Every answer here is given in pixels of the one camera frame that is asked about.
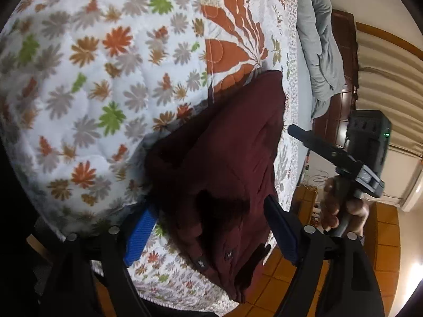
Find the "person's right hand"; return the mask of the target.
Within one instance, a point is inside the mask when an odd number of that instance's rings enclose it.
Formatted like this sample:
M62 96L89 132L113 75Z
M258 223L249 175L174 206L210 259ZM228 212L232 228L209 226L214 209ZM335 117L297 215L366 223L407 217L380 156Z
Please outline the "person's right hand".
M369 217L369 205L358 198L347 201L343 198L342 188L348 181L341 176L327 179L323 189L324 196L320 201L320 225L324 231L337 228L341 210L351 215L346 232L354 232L359 237L364 235L364 226Z

